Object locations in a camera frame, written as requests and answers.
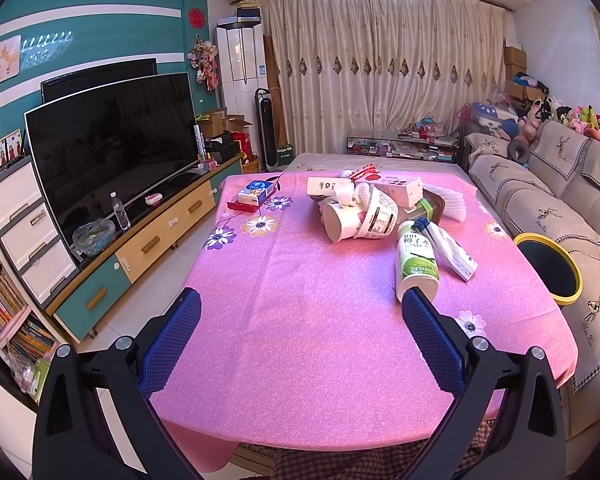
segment blue gripper pad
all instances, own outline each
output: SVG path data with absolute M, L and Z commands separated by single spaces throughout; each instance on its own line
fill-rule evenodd
M 164 388 L 200 321 L 201 311 L 200 295 L 191 290 L 144 354 L 138 387 L 145 399 Z
M 402 297 L 402 319 L 444 392 L 459 396 L 465 388 L 464 361 L 424 295 L 410 288 Z

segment red paper decoration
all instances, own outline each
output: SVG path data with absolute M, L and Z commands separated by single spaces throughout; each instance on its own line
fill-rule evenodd
M 200 29 L 205 26 L 206 20 L 204 13 L 197 7 L 189 11 L 189 23 L 191 27 Z

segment yellow rim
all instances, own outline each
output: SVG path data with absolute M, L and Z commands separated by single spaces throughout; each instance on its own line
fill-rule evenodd
M 576 277 L 575 294 L 569 296 L 568 298 L 564 296 L 556 296 L 555 294 L 551 294 L 551 296 L 552 298 L 554 298 L 555 303 L 557 303 L 560 306 L 575 303 L 575 301 L 580 297 L 580 294 L 582 293 L 582 274 L 580 273 L 580 269 L 578 268 L 576 262 L 573 260 L 571 255 L 550 238 L 535 233 L 522 233 L 521 235 L 518 235 L 514 238 L 513 243 L 519 245 L 520 242 L 526 242 L 528 240 L 532 242 L 539 242 L 541 244 L 551 247 L 555 252 L 560 254 L 560 256 L 562 256 L 565 259 L 565 261 L 569 264 L 571 270 L 573 271 Z

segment tower fan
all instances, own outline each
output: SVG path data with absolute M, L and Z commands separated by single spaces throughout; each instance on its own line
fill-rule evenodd
M 278 150 L 276 148 L 276 134 L 273 131 L 271 94 L 266 88 L 258 88 L 255 99 L 262 163 L 267 171 L 276 171 L 278 169 Z

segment screw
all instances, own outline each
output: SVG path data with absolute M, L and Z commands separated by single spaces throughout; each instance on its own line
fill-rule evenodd
M 69 345 L 60 345 L 58 350 L 56 350 L 56 355 L 58 357 L 67 357 L 70 351 L 71 347 Z
M 131 338 L 129 336 L 123 335 L 122 337 L 116 339 L 116 348 L 118 350 L 126 350 L 131 346 L 131 343 Z
M 475 349 L 481 350 L 483 352 L 487 348 L 489 348 L 489 342 L 483 337 L 474 337 L 474 339 L 472 340 L 472 344 L 474 345 Z
M 544 350 L 542 350 L 539 346 L 534 346 L 531 349 L 531 355 L 536 359 L 544 359 Z

